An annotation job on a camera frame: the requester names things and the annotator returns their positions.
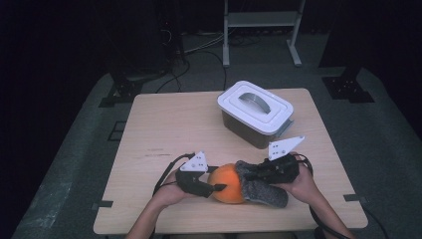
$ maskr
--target orange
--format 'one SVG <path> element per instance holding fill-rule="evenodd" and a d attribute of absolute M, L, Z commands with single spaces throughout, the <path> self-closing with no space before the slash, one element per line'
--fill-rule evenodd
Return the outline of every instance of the orange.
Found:
<path fill-rule="evenodd" d="M 221 202 L 242 203 L 245 201 L 242 196 L 240 178 L 234 163 L 228 163 L 215 169 L 209 175 L 208 183 L 211 185 L 227 185 L 222 191 L 214 191 L 212 194 L 215 199 Z"/>

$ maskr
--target person's left hand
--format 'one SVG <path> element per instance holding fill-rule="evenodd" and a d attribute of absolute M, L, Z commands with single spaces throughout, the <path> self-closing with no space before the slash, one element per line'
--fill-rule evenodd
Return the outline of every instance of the person's left hand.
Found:
<path fill-rule="evenodd" d="M 176 204 L 187 197 L 195 197 L 195 195 L 184 192 L 177 185 L 176 170 L 173 170 L 172 172 L 170 172 L 170 174 L 168 174 L 167 178 L 162 183 L 162 186 L 152 197 L 152 200 L 156 201 L 162 206 L 167 207 L 169 205 Z"/>

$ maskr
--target container handle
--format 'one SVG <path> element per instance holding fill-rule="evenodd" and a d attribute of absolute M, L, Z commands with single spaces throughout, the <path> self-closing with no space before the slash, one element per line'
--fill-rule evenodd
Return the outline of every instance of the container handle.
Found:
<path fill-rule="evenodd" d="M 265 114 L 269 114 L 271 111 L 270 106 L 268 106 L 268 104 L 262 98 L 253 93 L 244 93 L 239 97 L 239 99 L 248 103 L 254 103 Z"/>

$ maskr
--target person's right hand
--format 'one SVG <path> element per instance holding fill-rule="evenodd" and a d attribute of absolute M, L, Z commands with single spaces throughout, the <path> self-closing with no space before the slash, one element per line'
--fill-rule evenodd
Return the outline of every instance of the person's right hand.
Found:
<path fill-rule="evenodd" d="M 297 200 L 313 205 L 316 200 L 323 197 L 314 182 L 310 170 L 303 164 L 299 164 L 299 175 L 292 183 L 273 184 L 290 192 Z"/>

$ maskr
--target person's hand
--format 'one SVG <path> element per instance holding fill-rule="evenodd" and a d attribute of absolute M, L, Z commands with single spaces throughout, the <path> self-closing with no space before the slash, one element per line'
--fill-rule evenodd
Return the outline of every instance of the person's hand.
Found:
<path fill-rule="evenodd" d="M 290 192 L 297 200 L 312 205 L 315 200 L 323 197 L 314 182 L 310 170 L 303 164 L 299 164 L 299 175 L 292 183 L 278 183 L 275 186 L 281 187 Z"/>
<path fill-rule="evenodd" d="M 167 178 L 162 183 L 162 186 L 153 195 L 152 199 L 154 202 L 161 206 L 167 207 L 176 204 L 186 197 L 194 197 L 190 193 L 184 192 L 176 182 L 176 170 L 173 170 L 168 174 Z"/>

